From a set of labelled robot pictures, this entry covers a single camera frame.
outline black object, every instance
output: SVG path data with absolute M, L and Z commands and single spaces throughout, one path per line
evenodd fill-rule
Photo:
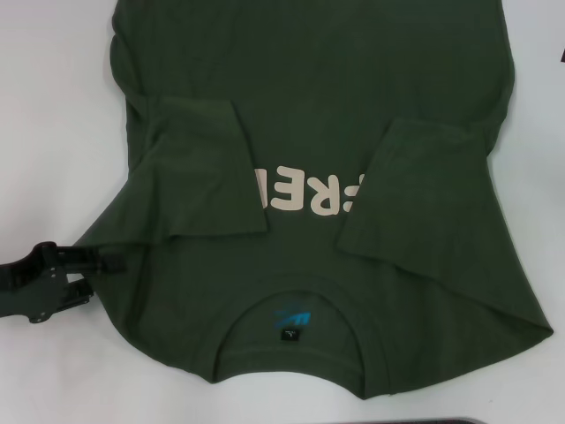
M 52 314 L 88 303 L 94 295 L 85 278 L 69 283 L 69 274 L 88 278 L 124 270 L 120 255 L 40 243 L 21 261 L 0 266 L 0 318 L 24 315 L 33 324 L 45 322 Z

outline fabric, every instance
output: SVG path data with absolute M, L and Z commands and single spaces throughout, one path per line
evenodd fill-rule
M 361 398 L 552 334 L 486 157 L 514 83 L 500 1 L 119 0 L 130 175 L 79 242 L 147 355 Z

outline white background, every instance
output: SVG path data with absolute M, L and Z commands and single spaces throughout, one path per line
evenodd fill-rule
M 72 244 L 125 182 L 114 6 L 0 0 L 0 263 L 44 240 Z M 41 325 L 0 320 L 0 423 L 565 422 L 565 2 L 506 0 L 505 10 L 517 81 L 492 173 L 555 336 L 453 381 L 361 401 L 290 373 L 209 385 L 137 352 L 94 299 Z

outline folded sleeve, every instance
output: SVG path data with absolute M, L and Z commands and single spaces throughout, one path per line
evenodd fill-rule
M 151 13 L 118 4 L 110 59 L 125 94 L 128 180 L 81 244 L 264 232 L 251 152 L 229 99 L 164 95 L 147 65 Z
M 496 200 L 484 138 L 474 127 L 394 121 L 338 248 L 548 327 Z

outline white table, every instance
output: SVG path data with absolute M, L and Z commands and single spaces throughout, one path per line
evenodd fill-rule
M 108 58 L 114 5 L 0 0 L 0 263 L 40 241 L 70 245 L 125 182 L 124 100 Z M 450 382 L 360 401 L 290 373 L 209 385 L 136 351 L 94 299 L 41 325 L 0 320 L 0 423 L 565 422 L 565 2 L 505 8 L 517 80 L 492 173 L 554 337 Z

